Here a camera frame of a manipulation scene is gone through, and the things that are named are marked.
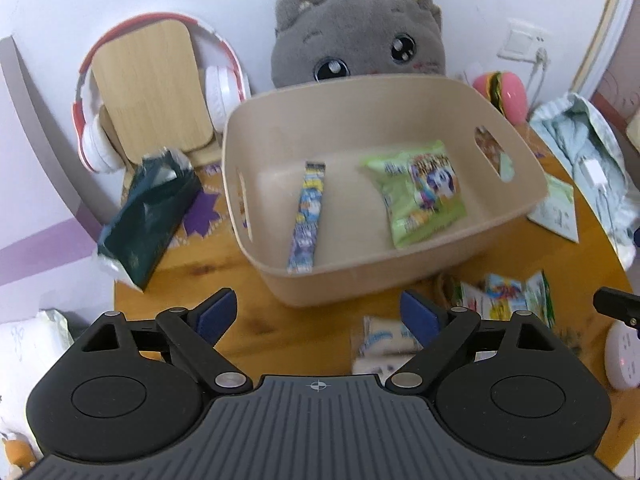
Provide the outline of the clear white snack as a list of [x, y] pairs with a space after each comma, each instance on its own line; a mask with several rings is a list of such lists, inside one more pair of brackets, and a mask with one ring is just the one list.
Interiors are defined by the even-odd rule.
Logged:
[[423, 347], [398, 320], [365, 316], [352, 330], [352, 374], [376, 375], [385, 382]]

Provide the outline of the cartoon bear tissue pack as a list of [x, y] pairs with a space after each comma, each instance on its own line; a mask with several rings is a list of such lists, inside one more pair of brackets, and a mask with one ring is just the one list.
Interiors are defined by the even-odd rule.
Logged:
[[460, 282], [454, 305], [475, 311], [489, 321], [509, 321], [516, 311], [528, 311], [549, 328], [555, 326], [550, 286], [542, 271], [524, 282], [493, 273], [484, 277], [480, 287]]

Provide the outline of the white power strip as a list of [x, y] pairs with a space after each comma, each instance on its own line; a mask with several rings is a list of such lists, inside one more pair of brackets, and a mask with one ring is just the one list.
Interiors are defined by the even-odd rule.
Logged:
[[640, 340], [638, 332], [615, 321], [605, 341], [605, 374], [615, 390], [626, 391], [640, 384]]

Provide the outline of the dark green tissue pack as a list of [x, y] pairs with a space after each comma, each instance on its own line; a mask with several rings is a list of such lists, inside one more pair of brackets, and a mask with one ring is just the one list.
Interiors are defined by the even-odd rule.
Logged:
[[104, 226], [96, 262], [114, 280], [146, 289], [201, 181], [183, 152], [164, 148], [134, 172], [124, 206]]

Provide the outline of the green leaf face mask sachet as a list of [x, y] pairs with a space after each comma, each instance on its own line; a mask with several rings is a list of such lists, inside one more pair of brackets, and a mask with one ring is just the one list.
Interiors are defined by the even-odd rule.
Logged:
[[574, 188], [551, 174], [544, 176], [548, 194], [527, 219], [566, 240], [578, 243]]

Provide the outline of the purple flower table mat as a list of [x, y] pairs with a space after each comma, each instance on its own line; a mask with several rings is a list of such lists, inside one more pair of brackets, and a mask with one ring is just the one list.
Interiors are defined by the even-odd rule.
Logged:
[[184, 214], [169, 249], [205, 240], [229, 218], [221, 161], [200, 167], [195, 173], [200, 179], [201, 191]]

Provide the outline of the blue stick snack packet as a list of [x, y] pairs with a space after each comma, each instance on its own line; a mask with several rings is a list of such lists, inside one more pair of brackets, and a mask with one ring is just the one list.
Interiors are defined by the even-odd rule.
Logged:
[[289, 274], [309, 273], [314, 267], [325, 178], [323, 162], [306, 163], [286, 268]]

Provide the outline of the green panda snack bag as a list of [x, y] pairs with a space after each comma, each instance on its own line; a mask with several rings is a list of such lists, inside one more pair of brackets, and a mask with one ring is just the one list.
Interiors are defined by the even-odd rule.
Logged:
[[370, 156], [361, 167], [382, 195], [397, 249], [423, 242], [466, 217], [460, 181], [442, 141]]

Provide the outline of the light blue striped cloth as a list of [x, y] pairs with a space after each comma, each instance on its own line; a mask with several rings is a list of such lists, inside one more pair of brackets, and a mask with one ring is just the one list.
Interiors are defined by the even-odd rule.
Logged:
[[639, 190], [632, 182], [612, 128], [576, 93], [537, 106], [528, 121], [572, 178], [598, 218], [620, 264], [638, 255]]

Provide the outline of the beige plastic storage bin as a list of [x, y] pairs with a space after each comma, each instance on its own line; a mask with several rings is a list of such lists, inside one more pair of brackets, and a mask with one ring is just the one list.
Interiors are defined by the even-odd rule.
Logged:
[[[444, 144], [463, 219], [396, 248], [365, 159]], [[307, 162], [326, 167], [314, 266], [288, 272]], [[333, 79], [255, 96], [229, 116], [222, 178], [239, 248], [270, 292], [314, 307], [409, 284], [509, 236], [546, 196], [544, 170], [487, 100], [442, 76]]]

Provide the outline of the pink burger toy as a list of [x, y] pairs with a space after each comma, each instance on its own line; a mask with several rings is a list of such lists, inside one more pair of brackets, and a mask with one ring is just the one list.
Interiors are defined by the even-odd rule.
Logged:
[[491, 102], [512, 125], [526, 121], [526, 90], [518, 75], [511, 72], [484, 73], [473, 81], [473, 88]]

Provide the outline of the red white headphones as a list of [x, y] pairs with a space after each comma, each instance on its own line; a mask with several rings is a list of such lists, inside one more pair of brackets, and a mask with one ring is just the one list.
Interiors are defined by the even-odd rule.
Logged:
[[162, 148], [195, 167], [221, 158], [228, 116], [250, 98], [231, 44], [199, 18], [152, 12], [109, 29], [78, 70], [78, 157], [94, 174], [131, 169]]

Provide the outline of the wooden headphone stand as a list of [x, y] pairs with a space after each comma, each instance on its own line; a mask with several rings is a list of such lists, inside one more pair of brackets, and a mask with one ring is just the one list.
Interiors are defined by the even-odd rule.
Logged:
[[136, 16], [109, 30], [90, 56], [100, 126], [127, 167], [162, 148], [182, 151], [194, 166], [220, 154], [190, 31], [196, 24], [179, 15]]

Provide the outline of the grey plush cat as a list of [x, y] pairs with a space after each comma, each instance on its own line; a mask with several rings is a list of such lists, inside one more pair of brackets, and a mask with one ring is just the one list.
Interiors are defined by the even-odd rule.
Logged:
[[446, 74], [434, 0], [277, 0], [277, 88], [350, 76]]

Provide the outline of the white wall socket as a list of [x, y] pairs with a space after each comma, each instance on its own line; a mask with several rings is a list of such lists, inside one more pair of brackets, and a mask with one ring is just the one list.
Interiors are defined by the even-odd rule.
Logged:
[[547, 47], [551, 32], [532, 23], [509, 18], [506, 39], [498, 50], [498, 58], [514, 62], [535, 62], [539, 49]]

